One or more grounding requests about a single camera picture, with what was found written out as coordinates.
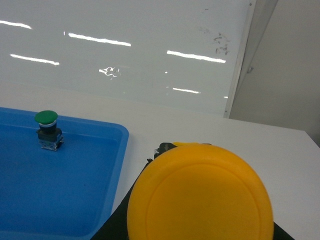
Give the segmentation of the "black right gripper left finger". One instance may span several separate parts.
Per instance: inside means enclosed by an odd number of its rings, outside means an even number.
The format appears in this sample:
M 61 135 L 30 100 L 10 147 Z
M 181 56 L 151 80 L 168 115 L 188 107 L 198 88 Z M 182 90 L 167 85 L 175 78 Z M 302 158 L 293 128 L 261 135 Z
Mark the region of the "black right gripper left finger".
M 108 218 L 108 220 L 102 225 L 102 227 L 93 235 L 91 240 L 129 240 L 128 227 L 127 227 L 127 213 L 129 199 L 133 190 L 133 187 L 138 179 L 136 179 L 128 190 L 127 194 Z

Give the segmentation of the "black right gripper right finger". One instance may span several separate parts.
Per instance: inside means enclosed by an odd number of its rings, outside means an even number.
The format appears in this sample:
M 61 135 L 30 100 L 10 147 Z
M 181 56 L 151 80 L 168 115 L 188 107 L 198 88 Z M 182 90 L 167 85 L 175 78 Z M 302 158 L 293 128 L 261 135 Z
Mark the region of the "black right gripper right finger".
M 284 229 L 282 229 L 277 223 L 274 222 L 273 240 L 295 240 Z

